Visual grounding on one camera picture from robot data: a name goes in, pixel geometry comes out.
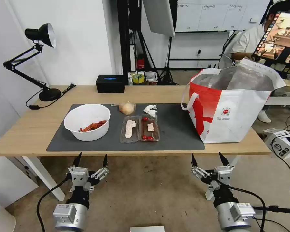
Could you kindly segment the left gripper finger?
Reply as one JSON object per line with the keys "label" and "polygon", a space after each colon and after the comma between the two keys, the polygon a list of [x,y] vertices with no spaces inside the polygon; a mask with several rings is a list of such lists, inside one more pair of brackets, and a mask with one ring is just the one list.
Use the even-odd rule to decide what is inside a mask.
{"label": "left gripper finger", "polygon": [[97,171],[89,171],[88,182],[97,185],[109,173],[107,155],[104,156],[102,168]]}
{"label": "left gripper finger", "polygon": [[68,166],[69,173],[72,173],[75,168],[79,166],[80,160],[81,160],[82,152],[74,159],[71,166]]}

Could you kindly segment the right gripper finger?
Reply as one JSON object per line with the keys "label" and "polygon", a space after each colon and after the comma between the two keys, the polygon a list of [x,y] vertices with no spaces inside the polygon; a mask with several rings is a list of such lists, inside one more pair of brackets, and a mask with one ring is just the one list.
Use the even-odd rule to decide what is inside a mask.
{"label": "right gripper finger", "polygon": [[221,162],[223,164],[223,166],[219,168],[219,172],[220,173],[231,173],[234,169],[234,166],[230,165],[227,158],[224,157],[221,152],[219,152],[219,157],[220,157]]}
{"label": "right gripper finger", "polygon": [[203,170],[200,168],[196,162],[196,159],[194,157],[194,154],[191,154],[191,172],[195,177],[200,179],[203,183],[205,184],[210,184],[211,183],[211,174],[208,173],[207,171]]}

